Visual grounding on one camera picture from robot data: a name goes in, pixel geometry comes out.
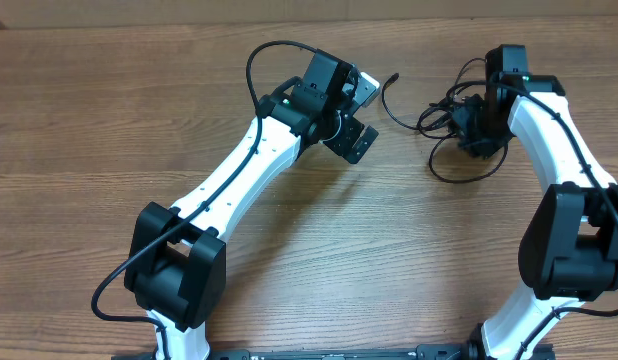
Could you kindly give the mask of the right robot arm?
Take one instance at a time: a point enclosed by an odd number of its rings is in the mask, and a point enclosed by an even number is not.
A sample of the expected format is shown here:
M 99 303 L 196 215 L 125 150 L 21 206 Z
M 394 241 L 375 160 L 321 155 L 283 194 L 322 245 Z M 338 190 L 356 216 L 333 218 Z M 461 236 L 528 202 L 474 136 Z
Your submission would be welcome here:
M 528 69 L 522 45 L 484 58 L 486 92 L 454 105 L 451 129 L 473 157 L 512 138 L 532 162 L 543 198 L 518 250 L 520 282 L 500 310 L 472 332 L 462 359 L 551 359 L 540 340 L 566 315 L 618 316 L 585 308 L 618 289 L 618 183 L 597 162 L 552 75 Z

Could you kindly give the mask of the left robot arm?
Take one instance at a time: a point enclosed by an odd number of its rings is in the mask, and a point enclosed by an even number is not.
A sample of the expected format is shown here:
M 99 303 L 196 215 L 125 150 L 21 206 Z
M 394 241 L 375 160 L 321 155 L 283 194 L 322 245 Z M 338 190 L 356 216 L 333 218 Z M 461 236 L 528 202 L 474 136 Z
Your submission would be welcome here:
M 348 62 L 314 53 L 301 77 L 260 98 L 234 150 L 196 189 L 139 214 L 124 285 L 156 332 L 154 359 L 206 359 L 205 322 L 226 285 L 227 242 L 268 184 L 316 143 L 356 164 L 378 133 L 354 116 L 380 84 Z

